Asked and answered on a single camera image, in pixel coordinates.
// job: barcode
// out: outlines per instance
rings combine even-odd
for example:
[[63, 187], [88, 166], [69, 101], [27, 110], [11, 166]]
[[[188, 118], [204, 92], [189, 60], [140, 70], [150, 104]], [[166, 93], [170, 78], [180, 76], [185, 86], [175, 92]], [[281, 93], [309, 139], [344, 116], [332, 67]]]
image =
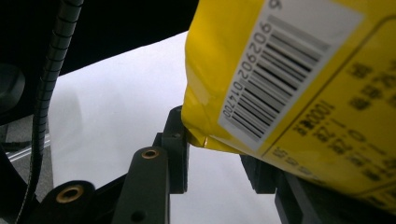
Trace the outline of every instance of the barcode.
[[[331, 1], [285, 0], [281, 7], [270, 2], [265, 1], [250, 34], [219, 116], [219, 125], [253, 150], [361, 19]], [[307, 10], [310, 4], [326, 13]]]
[[300, 89], [329, 47], [296, 27], [270, 16], [272, 32], [263, 45], [229, 121], [255, 142]]

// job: metal screw hole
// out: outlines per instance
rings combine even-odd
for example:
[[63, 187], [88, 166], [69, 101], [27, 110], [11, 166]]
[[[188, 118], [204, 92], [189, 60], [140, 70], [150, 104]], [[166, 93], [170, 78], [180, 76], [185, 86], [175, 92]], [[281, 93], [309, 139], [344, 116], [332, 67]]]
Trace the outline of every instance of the metal screw hole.
[[142, 153], [142, 157], [145, 159], [154, 159], [160, 155], [160, 152], [155, 149], [149, 149]]
[[84, 188], [81, 185], [69, 186], [56, 196], [56, 201], [58, 203], [71, 203], [77, 200], [83, 193]]

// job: black plastic part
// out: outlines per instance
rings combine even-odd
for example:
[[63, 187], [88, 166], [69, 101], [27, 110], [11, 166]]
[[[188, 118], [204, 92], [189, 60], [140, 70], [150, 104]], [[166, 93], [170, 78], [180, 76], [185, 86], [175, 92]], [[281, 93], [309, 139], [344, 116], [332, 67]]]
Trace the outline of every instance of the black plastic part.
[[84, 3], [84, 0], [64, 0], [64, 1], [75, 7], [81, 7], [81, 5]]
[[111, 222], [122, 191], [125, 176], [123, 175], [111, 181], [96, 191], [91, 207], [94, 217], [92, 217], [92, 222], [90, 223], [107, 224]]
[[71, 36], [76, 28], [76, 22], [64, 21], [58, 17], [53, 33], [61, 36]]
[[52, 45], [49, 45], [49, 52], [47, 57], [54, 61], [61, 61], [66, 57], [67, 49], [57, 49]]
[[75, 22], [78, 20], [79, 12], [81, 7], [71, 5], [66, 1], [61, 1], [61, 7], [59, 11], [59, 18], [64, 21]]
[[169, 155], [170, 193], [172, 194], [182, 194], [187, 191], [189, 146], [181, 121], [181, 106], [178, 106], [169, 112], [162, 137], [162, 147]]
[[273, 193], [283, 224], [396, 223], [396, 217], [335, 191], [311, 184], [249, 156], [241, 156], [256, 192]]
[[11, 64], [0, 63], [0, 113], [5, 113], [20, 100], [25, 85], [22, 71]]
[[334, 191], [315, 186], [295, 175], [284, 173], [284, 178], [303, 212], [299, 223], [396, 223], [396, 217], [392, 215]]
[[41, 80], [46, 80], [48, 82], [56, 81], [59, 76], [60, 70], [48, 70], [44, 69], [43, 75], [41, 76]]
[[64, 64], [64, 60], [54, 61], [51, 58], [47, 57], [46, 63], [44, 64], [44, 70], [45, 71], [60, 71], [63, 64]]
[[[9, 161], [6, 152], [0, 145], [0, 218], [8, 223], [13, 223], [20, 211], [26, 183]], [[34, 198], [32, 208], [38, 206]]]
[[166, 150], [160, 147], [147, 147], [136, 151], [112, 223], [169, 223]]
[[44, 90], [53, 90], [55, 89], [55, 85], [56, 85], [56, 81], [43, 81], [40, 78], [40, 90], [44, 91]]
[[[42, 204], [29, 216], [26, 223], [91, 223], [90, 205], [94, 193], [93, 184], [87, 181], [70, 181], [62, 184], [46, 196]], [[74, 201], [68, 202], [66, 200], [74, 196], [77, 197]]]
[[70, 45], [71, 40], [72, 40], [72, 36], [56, 35], [52, 31], [52, 37], [50, 39], [50, 44], [57, 49], [67, 49]]
[[276, 169], [274, 166], [247, 155], [241, 155], [241, 162], [244, 165], [251, 187], [256, 193], [273, 194], [276, 192], [276, 184], [273, 178], [268, 178]]

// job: barcode label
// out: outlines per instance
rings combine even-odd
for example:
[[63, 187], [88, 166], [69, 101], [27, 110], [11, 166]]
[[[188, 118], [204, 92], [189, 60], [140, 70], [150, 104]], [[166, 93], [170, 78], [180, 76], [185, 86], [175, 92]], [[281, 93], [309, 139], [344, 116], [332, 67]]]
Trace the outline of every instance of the barcode label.
[[219, 125], [257, 150], [359, 21], [330, 1], [265, 1]]

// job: yellow bag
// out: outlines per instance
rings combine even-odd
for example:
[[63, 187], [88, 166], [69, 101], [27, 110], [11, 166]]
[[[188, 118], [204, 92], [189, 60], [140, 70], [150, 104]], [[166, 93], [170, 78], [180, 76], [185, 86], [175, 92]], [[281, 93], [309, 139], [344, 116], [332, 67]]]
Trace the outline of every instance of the yellow bag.
[[396, 214], [395, 36], [394, 1], [201, 0], [186, 43], [190, 142]]

